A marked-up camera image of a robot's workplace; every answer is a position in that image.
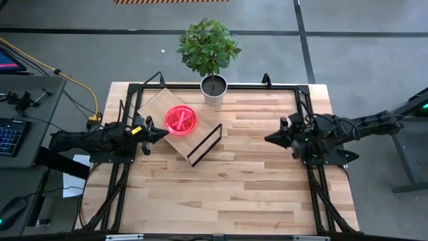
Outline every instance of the yellow and black striped tape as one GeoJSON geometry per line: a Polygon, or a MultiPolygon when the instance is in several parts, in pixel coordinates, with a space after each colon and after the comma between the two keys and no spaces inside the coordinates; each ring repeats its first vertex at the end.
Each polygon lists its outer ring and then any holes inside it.
{"type": "Polygon", "coordinates": [[[141,4],[141,3],[207,3],[229,0],[114,0],[115,4],[141,4]]]}

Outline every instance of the white flower pot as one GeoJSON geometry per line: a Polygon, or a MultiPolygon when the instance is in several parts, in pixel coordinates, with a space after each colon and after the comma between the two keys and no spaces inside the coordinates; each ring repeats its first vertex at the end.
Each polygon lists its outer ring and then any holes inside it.
{"type": "Polygon", "coordinates": [[[210,89],[207,90],[203,90],[202,86],[204,84],[205,81],[209,81],[209,79],[211,78],[211,76],[206,76],[202,79],[201,81],[201,91],[203,93],[203,96],[205,97],[205,102],[209,105],[209,106],[220,106],[220,104],[223,102],[223,97],[226,94],[226,90],[227,90],[227,81],[224,77],[222,77],[219,74],[215,74],[214,75],[216,77],[216,79],[221,79],[222,81],[224,81],[225,83],[225,87],[224,87],[224,91],[217,93],[215,96],[213,96],[212,94],[209,93],[210,89]]]}

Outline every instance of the green leaves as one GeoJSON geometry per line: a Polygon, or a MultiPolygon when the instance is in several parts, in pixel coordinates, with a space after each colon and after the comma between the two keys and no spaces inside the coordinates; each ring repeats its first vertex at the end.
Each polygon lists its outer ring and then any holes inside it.
{"type": "Polygon", "coordinates": [[[202,77],[219,74],[220,68],[229,67],[231,57],[236,59],[241,52],[229,30],[213,19],[204,18],[196,25],[190,24],[179,41],[176,52],[182,54],[182,63],[202,77]]]}
{"type": "Polygon", "coordinates": [[[242,51],[242,50],[241,50],[240,48],[235,48],[235,49],[233,50],[233,53],[235,53],[235,54],[239,54],[241,51],[242,51]]]}
{"type": "Polygon", "coordinates": [[[217,54],[217,59],[219,59],[219,60],[225,60],[226,58],[227,58],[227,53],[226,52],[219,52],[218,54],[217,54]]]}

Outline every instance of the computer monitor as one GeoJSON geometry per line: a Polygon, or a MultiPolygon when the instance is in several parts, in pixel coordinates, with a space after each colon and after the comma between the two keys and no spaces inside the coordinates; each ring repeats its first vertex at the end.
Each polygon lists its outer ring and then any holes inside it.
{"type": "Polygon", "coordinates": [[[6,50],[0,48],[0,74],[10,74],[18,71],[26,71],[27,68],[18,62],[6,50]]]}

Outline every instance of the cutting board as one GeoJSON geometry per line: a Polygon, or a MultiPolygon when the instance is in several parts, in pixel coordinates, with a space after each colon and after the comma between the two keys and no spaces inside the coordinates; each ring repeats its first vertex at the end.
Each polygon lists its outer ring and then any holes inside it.
{"type": "MultiPolygon", "coordinates": [[[[151,116],[154,126],[160,129],[165,127],[165,115],[172,107],[184,104],[167,88],[161,90],[156,96],[143,105],[138,113],[141,117],[151,116]]],[[[168,134],[165,139],[171,144],[193,167],[201,160],[201,157],[220,140],[221,125],[212,127],[205,122],[203,116],[197,114],[197,126],[184,136],[168,134]]]]}

